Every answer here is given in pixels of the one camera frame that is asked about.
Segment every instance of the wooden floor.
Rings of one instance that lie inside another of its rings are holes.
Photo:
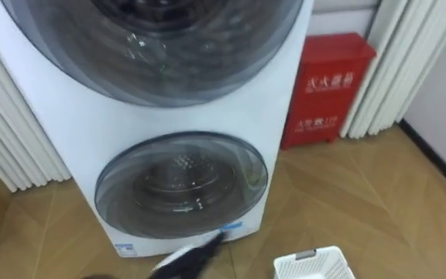
[[[0,240],[1,279],[140,279],[163,258],[119,258],[72,181],[17,195]],[[358,279],[446,278],[446,180],[398,128],[282,152],[262,228],[204,278],[272,278],[275,257],[330,245]]]

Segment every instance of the blue sticker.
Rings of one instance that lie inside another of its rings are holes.
[[[237,223],[233,223],[233,224],[227,224],[221,227],[221,231],[226,231],[226,230],[230,230],[230,229],[237,229],[240,228],[242,225],[244,225],[244,222],[237,222]]]

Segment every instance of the washing machine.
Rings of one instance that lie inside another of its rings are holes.
[[[1,61],[119,256],[259,229],[312,4],[0,0]]]

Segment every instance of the fire extinguisher box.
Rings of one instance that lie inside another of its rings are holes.
[[[281,148],[335,140],[375,55],[357,33],[307,37]]]

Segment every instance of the curtain fold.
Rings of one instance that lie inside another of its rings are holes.
[[[11,191],[70,178],[0,62],[0,178]]]
[[[398,13],[397,5],[403,11]],[[386,21],[384,17],[396,20],[396,28],[378,27]],[[389,43],[377,47],[384,36]],[[368,41],[378,57],[368,69],[340,136],[375,135],[402,119],[446,44],[446,1],[382,2]]]

